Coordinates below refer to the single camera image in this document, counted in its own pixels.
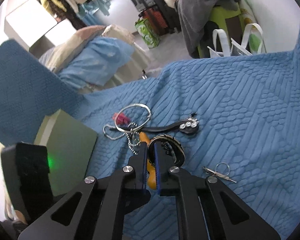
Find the green jewelry box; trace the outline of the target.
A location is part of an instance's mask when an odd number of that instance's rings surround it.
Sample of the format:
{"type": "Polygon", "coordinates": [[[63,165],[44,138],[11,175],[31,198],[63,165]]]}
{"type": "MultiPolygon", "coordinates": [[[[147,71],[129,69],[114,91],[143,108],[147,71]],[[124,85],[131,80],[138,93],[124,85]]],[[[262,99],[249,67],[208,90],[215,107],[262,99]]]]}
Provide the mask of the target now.
{"type": "Polygon", "coordinates": [[[97,137],[96,131],[61,109],[44,117],[34,144],[47,148],[54,196],[68,193],[84,179],[97,137]]]}

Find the orange gourd pendant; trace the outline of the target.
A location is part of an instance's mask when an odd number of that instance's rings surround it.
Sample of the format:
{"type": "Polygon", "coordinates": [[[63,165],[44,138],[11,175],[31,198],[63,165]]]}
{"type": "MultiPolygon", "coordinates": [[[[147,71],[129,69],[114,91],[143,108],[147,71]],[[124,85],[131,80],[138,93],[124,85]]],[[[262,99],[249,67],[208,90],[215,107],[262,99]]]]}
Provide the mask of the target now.
{"type": "MultiPolygon", "coordinates": [[[[139,133],[139,139],[141,142],[146,142],[147,145],[149,145],[149,143],[150,143],[150,139],[146,135],[145,132],[139,133]]],[[[150,189],[156,190],[157,182],[156,182],[156,177],[155,177],[155,167],[150,163],[149,160],[147,160],[147,172],[148,172],[147,184],[150,189]]]]}

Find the black rhinestone hair clip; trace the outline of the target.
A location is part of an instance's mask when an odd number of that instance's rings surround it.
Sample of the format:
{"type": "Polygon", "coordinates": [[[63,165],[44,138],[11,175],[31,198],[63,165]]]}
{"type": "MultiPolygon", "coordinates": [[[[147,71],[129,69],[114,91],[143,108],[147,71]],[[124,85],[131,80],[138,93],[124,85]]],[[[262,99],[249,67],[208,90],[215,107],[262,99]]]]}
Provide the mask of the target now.
{"type": "Polygon", "coordinates": [[[183,120],[176,121],[167,126],[161,127],[143,127],[141,132],[148,133],[166,133],[170,131],[180,131],[181,133],[192,135],[198,132],[199,120],[196,118],[197,113],[191,113],[191,115],[183,120]]]}

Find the pink flower hair clip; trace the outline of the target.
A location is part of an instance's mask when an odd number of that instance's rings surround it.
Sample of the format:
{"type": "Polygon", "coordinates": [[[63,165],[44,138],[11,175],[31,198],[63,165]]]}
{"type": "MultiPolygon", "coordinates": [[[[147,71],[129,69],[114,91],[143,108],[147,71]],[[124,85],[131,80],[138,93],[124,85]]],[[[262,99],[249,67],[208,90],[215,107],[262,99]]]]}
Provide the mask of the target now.
{"type": "Polygon", "coordinates": [[[130,123],[130,118],[125,116],[124,113],[114,113],[113,120],[115,119],[118,125],[128,125],[130,123]]]}

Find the blue quilted sofa cover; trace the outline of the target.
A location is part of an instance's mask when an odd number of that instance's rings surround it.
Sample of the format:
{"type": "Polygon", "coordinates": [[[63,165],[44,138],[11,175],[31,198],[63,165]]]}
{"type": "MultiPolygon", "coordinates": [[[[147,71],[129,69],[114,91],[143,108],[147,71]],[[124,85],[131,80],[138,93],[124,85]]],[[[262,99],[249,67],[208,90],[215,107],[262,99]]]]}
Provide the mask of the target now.
{"type": "Polygon", "coordinates": [[[103,126],[114,113],[143,103],[152,126],[195,113],[199,131],[176,133],[184,168],[230,166],[235,194],[287,239],[300,223],[300,30],[291,51],[178,61],[156,78],[82,95],[17,42],[0,46],[0,142],[33,142],[45,116],[62,109],[98,133],[87,169],[103,178],[131,155],[103,126]]]}

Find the beige bed quilt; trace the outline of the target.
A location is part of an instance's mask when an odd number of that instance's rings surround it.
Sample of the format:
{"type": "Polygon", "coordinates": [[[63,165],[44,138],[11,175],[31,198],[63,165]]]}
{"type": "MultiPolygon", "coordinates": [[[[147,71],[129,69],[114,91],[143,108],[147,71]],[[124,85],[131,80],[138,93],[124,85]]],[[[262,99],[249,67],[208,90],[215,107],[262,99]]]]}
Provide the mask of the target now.
{"type": "Polygon", "coordinates": [[[39,58],[39,62],[57,74],[66,68],[85,46],[95,37],[100,36],[105,29],[104,25],[92,25],[79,29],[68,41],[46,51],[39,58]]]}

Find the light blue blanket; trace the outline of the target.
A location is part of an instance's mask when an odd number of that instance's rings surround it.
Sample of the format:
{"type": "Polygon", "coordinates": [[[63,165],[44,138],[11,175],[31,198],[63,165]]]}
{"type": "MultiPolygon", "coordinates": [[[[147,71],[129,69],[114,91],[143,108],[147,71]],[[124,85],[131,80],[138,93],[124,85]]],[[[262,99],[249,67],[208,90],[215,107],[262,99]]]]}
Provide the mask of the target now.
{"type": "Polygon", "coordinates": [[[104,86],[133,53],[133,46],[122,40],[98,36],[57,75],[76,90],[88,85],[104,86]]]}

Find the white cabinet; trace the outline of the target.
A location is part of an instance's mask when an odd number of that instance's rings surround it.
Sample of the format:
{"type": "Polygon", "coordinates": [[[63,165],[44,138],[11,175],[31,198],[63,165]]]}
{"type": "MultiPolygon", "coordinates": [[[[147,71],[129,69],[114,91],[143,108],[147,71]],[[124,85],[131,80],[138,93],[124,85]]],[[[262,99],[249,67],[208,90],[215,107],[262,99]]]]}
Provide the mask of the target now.
{"type": "Polygon", "coordinates": [[[37,0],[28,0],[5,17],[4,32],[40,58],[49,49],[68,41],[76,29],[67,19],[57,22],[37,0]]]}

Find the white tote bag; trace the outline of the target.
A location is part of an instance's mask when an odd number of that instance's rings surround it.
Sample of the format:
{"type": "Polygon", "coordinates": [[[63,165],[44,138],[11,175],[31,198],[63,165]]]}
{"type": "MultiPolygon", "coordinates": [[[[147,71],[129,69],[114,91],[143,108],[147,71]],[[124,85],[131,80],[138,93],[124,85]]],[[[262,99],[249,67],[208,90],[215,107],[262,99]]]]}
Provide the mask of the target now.
{"type": "Polygon", "coordinates": [[[252,56],[261,54],[264,49],[263,30],[257,23],[249,23],[243,31],[241,43],[228,39],[223,29],[212,32],[212,46],[207,46],[211,58],[229,56],[252,56]]]}

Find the green shopping bag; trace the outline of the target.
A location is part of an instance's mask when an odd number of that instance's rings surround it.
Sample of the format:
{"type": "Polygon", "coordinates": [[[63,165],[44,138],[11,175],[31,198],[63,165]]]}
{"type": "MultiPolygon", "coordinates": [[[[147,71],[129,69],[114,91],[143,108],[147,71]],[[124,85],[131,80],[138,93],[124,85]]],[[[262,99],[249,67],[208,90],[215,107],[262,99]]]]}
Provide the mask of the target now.
{"type": "Polygon", "coordinates": [[[160,38],[152,28],[148,19],[138,19],[135,22],[135,27],[149,49],[156,48],[159,45],[160,38]]]}

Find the red suitcase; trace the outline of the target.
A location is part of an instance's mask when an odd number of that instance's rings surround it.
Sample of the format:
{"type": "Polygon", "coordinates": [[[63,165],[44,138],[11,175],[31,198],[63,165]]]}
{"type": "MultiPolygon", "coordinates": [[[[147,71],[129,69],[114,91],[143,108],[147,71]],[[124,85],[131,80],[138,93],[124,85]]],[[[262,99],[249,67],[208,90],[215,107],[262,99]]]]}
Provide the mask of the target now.
{"type": "Polygon", "coordinates": [[[157,6],[150,7],[139,13],[139,18],[147,19],[153,30],[159,36],[169,33],[169,27],[157,6]]]}

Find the green plastic stool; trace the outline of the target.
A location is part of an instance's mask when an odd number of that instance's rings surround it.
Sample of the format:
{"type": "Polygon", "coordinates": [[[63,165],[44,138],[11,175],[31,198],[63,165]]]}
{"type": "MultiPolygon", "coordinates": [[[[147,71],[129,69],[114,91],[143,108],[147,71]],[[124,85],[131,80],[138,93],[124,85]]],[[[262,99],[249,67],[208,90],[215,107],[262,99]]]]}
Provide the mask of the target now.
{"type": "Polygon", "coordinates": [[[239,8],[237,10],[227,10],[220,6],[212,9],[209,20],[204,26],[204,36],[197,47],[200,58],[210,57],[207,46],[213,47],[212,32],[215,29],[223,29],[228,36],[229,43],[231,43],[230,38],[241,42],[244,30],[241,10],[239,8]]]}

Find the black suitcase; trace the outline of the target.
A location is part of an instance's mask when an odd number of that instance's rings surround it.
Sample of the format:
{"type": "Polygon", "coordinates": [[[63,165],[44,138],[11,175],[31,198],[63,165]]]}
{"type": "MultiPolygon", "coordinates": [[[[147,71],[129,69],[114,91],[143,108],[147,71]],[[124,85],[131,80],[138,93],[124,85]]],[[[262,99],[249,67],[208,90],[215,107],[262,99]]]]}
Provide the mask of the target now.
{"type": "Polygon", "coordinates": [[[174,9],[170,8],[165,3],[164,0],[131,0],[131,1],[139,13],[150,7],[157,6],[168,24],[169,33],[172,34],[174,32],[176,33],[181,32],[181,26],[180,26],[179,16],[177,12],[174,9]]]}

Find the grey fleece blanket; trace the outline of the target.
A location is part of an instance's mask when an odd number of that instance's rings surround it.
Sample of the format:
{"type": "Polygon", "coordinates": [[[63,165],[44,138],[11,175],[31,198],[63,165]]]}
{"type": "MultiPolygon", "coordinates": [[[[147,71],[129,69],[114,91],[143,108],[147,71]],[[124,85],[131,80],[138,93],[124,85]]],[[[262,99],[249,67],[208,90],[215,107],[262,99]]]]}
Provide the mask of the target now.
{"type": "Polygon", "coordinates": [[[214,7],[223,7],[228,10],[237,10],[240,0],[177,0],[176,6],[189,55],[199,58],[198,45],[202,40],[205,30],[204,26],[214,7]]]}

